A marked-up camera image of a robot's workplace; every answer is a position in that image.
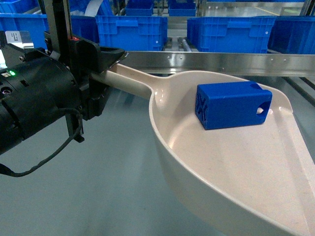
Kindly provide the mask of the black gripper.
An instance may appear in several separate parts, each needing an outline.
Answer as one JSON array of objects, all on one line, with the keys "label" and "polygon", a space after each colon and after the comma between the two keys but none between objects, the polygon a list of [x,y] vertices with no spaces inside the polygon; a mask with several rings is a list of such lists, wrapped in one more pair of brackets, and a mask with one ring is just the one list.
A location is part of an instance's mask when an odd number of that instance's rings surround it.
[{"label": "black gripper", "polygon": [[92,80],[92,72],[108,70],[124,60],[128,52],[120,48],[99,47],[93,41],[75,36],[67,42],[68,53],[61,54],[59,61],[69,67],[80,90],[81,112],[84,120],[102,114],[111,88]]}]

